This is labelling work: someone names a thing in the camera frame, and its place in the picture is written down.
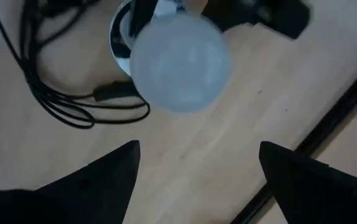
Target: cable plug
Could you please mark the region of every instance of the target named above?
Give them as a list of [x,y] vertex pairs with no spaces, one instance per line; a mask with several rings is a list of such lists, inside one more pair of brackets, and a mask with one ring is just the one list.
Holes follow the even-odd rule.
[[132,81],[114,81],[112,84],[102,85],[93,91],[93,97],[97,102],[130,96],[142,99]]

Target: frosted white bulb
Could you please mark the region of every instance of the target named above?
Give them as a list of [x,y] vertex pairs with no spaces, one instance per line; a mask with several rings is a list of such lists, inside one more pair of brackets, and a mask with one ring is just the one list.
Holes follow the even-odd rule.
[[224,89],[231,60],[220,31],[189,14],[154,18],[135,40],[131,77],[142,97],[170,111],[207,107]]

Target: black object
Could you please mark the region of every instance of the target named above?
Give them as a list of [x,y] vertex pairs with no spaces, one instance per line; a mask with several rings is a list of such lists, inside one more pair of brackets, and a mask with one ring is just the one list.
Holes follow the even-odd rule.
[[357,178],[271,142],[259,159],[286,220],[357,223]]
[[140,144],[130,141],[34,192],[0,191],[0,223],[122,223],[139,163]]
[[239,24],[261,22],[297,39],[308,25],[310,9],[300,0],[209,0],[202,15],[223,32]]
[[132,0],[130,3],[130,36],[136,37],[152,19],[158,0]]
[[[300,143],[295,152],[300,155],[311,156],[356,107],[357,79]],[[231,224],[249,223],[255,214],[257,214],[273,196],[273,192],[268,185],[265,184],[238,216],[235,217]]]
[[[68,32],[74,25],[76,25],[88,9],[99,2],[99,0],[48,0],[45,1],[45,4],[41,4],[42,2],[43,1],[39,0],[24,1],[19,31],[19,55],[15,51],[0,21],[1,34],[14,59],[23,71],[26,82],[39,104],[55,119],[58,119],[71,127],[80,129],[90,129],[95,124],[130,124],[148,117],[150,114],[150,105],[139,96],[136,90],[132,91],[132,89],[126,88],[126,83],[111,83],[110,86],[116,87],[113,91],[111,91],[110,88],[101,86],[88,95],[69,95],[50,87],[41,80],[38,65],[41,50],[52,41]],[[46,19],[57,17],[70,10],[75,10],[75,15],[65,26],[63,26],[63,28],[54,32],[48,38],[39,39],[38,33]],[[125,92],[117,92],[117,90],[121,89],[125,90]],[[91,98],[100,101],[127,96],[137,97],[142,103],[134,105],[96,105],[82,102],[82,100]],[[94,116],[87,111],[87,108],[135,110],[142,107],[146,107],[147,109],[142,116],[123,120],[98,119],[94,118]]]

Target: black power cord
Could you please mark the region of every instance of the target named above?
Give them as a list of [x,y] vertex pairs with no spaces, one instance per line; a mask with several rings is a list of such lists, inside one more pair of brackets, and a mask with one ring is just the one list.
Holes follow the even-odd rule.
[[[13,47],[8,34],[0,20],[0,31],[7,43],[12,56],[18,63],[26,78],[26,82],[39,104],[54,118],[79,129],[90,129],[95,124],[130,124],[141,121],[149,116],[150,106],[137,92],[132,81],[115,81],[109,85],[96,88],[93,93],[87,95],[69,95],[61,93],[49,85],[46,85],[39,76],[38,58],[41,50],[53,40],[68,32],[86,13],[90,6],[99,0],[47,0],[40,4],[39,0],[25,0],[21,14],[19,30],[19,54]],[[40,40],[38,33],[43,22],[47,18],[59,16],[69,10],[76,10],[71,20],[60,30],[54,32],[48,38]],[[136,97],[143,101],[135,105],[93,105],[82,100],[93,98],[95,101],[104,101],[114,98]],[[98,119],[94,118],[84,108],[98,108],[110,110],[135,110],[146,107],[144,115],[132,119]]]

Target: wooden table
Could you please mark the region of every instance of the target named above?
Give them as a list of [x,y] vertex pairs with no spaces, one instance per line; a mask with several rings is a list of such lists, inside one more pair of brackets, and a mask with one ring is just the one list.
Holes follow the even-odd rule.
[[[141,165],[125,223],[229,223],[265,182],[260,142],[295,148],[357,77],[357,1],[308,3],[312,21],[296,41],[262,26],[225,33],[234,74],[207,110],[181,115],[154,108],[140,123],[89,131],[40,107],[0,39],[0,189],[39,188],[138,139]],[[21,6],[0,4],[15,37]],[[124,77],[108,46],[117,5],[102,1],[44,50],[44,80],[88,93]],[[65,19],[46,24],[45,32]]]

